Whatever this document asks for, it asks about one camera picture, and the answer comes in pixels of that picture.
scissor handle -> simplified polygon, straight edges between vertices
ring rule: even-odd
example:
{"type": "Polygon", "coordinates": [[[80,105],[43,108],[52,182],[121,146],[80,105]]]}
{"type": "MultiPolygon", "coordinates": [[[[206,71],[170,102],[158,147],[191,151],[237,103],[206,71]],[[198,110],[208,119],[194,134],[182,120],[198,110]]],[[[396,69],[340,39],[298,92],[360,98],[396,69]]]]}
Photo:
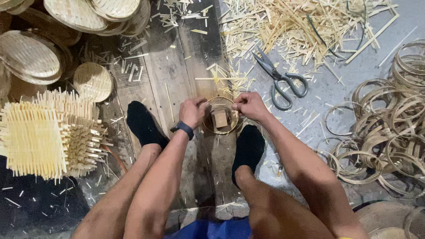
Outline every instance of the scissor handle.
{"type": "Polygon", "coordinates": [[[285,78],[285,77],[286,77],[286,79],[284,79],[284,80],[288,82],[292,91],[294,92],[294,94],[298,98],[303,98],[304,96],[307,95],[307,92],[309,91],[309,83],[307,82],[307,80],[302,75],[294,74],[294,73],[285,73],[285,75],[282,76],[282,78],[285,78]],[[300,93],[297,90],[297,87],[294,85],[294,83],[291,80],[292,78],[299,79],[304,84],[304,91],[302,93],[300,93]]]}
{"type": "Polygon", "coordinates": [[[289,110],[290,108],[292,108],[292,100],[289,97],[289,95],[287,95],[283,90],[281,90],[281,88],[278,85],[278,81],[277,80],[273,80],[274,85],[272,85],[272,102],[273,104],[276,106],[276,108],[280,109],[281,111],[286,111],[289,110]],[[288,101],[288,105],[286,106],[281,106],[277,103],[276,98],[275,98],[275,89],[277,90],[277,92],[283,96],[283,98],[285,98],[288,101]]]}

leg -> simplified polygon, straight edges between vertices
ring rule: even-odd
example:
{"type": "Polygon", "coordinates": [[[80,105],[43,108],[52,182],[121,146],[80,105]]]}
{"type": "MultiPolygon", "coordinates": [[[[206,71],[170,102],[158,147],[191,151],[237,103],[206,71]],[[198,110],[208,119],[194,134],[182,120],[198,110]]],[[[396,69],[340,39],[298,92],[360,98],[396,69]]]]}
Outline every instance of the leg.
{"type": "Polygon", "coordinates": [[[122,238],[134,194],[162,152],[162,146],[167,145],[167,140],[159,133],[151,115],[141,103],[133,101],[129,104],[127,123],[139,138],[142,151],[131,169],[84,217],[73,238],[122,238]]]}
{"type": "Polygon", "coordinates": [[[247,125],[236,142],[233,178],[248,202],[254,238],[333,238],[326,226],[297,200],[255,179],[253,171],[263,151],[261,133],[247,125]]]}

person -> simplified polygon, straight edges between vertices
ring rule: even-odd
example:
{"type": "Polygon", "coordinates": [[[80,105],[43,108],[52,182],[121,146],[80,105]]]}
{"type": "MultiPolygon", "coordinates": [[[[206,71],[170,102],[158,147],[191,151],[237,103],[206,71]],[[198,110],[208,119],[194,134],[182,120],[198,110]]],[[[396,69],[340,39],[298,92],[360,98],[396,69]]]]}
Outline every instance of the person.
{"type": "MultiPolygon", "coordinates": [[[[196,129],[208,106],[202,97],[185,100],[180,105],[179,119],[196,129]]],[[[232,181],[249,205],[250,230],[239,233],[242,227],[228,228],[237,235],[232,238],[368,238],[334,173],[269,113],[258,93],[240,94],[232,107],[267,130],[285,172],[310,208],[254,177],[265,141],[256,126],[246,125],[236,142],[232,181]]],[[[142,152],[85,216],[73,235],[75,239],[164,237],[170,205],[179,190],[189,136],[177,130],[168,142],[146,107],[135,101],[128,106],[127,123],[139,138],[142,152]]],[[[198,232],[184,234],[184,230],[175,238],[202,238],[198,232]]]]}

wooden block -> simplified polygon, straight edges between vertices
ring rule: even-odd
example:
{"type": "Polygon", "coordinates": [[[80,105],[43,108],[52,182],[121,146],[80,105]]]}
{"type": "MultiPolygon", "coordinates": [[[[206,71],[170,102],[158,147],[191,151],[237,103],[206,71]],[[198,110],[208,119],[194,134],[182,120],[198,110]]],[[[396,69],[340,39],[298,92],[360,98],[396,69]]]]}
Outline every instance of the wooden block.
{"type": "Polygon", "coordinates": [[[216,128],[227,126],[226,111],[215,111],[212,113],[212,118],[216,128]]]}

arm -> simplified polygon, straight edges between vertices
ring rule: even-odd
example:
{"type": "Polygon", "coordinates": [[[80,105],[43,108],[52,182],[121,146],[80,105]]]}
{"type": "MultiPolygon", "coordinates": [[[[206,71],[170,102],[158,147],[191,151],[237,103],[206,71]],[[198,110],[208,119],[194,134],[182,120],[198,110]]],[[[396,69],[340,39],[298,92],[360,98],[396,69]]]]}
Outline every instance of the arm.
{"type": "MultiPolygon", "coordinates": [[[[197,128],[209,105],[205,98],[185,100],[180,105],[180,121],[197,128]]],[[[175,132],[136,191],[125,222],[124,238],[162,238],[165,223],[180,185],[183,157],[189,137],[175,132]]]]}
{"type": "Polygon", "coordinates": [[[282,166],[314,213],[336,237],[368,238],[341,183],[326,163],[266,109],[256,92],[242,93],[234,109],[258,121],[269,133],[282,166]]]}
{"type": "Polygon", "coordinates": [[[72,238],[122,238],[133,195],[160,153],[158,144],[144,145],[131,169],[92,207],[72,238]]]}

